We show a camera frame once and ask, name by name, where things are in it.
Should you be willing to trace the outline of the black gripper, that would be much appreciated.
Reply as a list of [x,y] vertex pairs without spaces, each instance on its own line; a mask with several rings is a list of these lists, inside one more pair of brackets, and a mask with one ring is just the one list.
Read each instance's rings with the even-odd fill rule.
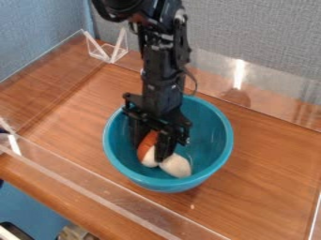
[[130,118],[130,141],[138,147],[151,130],[158,131],[155,160],[162,162],[174,152],[177,144],[187,144],[191,120],[182,114],[186,69],[170,76],[142,72],[142,94],[126,93],[123,112]]

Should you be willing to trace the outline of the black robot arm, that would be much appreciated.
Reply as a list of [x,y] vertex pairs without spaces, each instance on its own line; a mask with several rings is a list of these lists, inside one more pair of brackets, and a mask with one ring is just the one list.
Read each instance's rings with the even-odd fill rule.
[[189,16],[182,0],[91,0],[101,17],[127,22],[138,36],[143,59],[142,93],[123,95],[130,118],[130,139],[138,145],[157,134],[154,157],[163,161],[190,139],[191,121],[181,112],[191,47]]

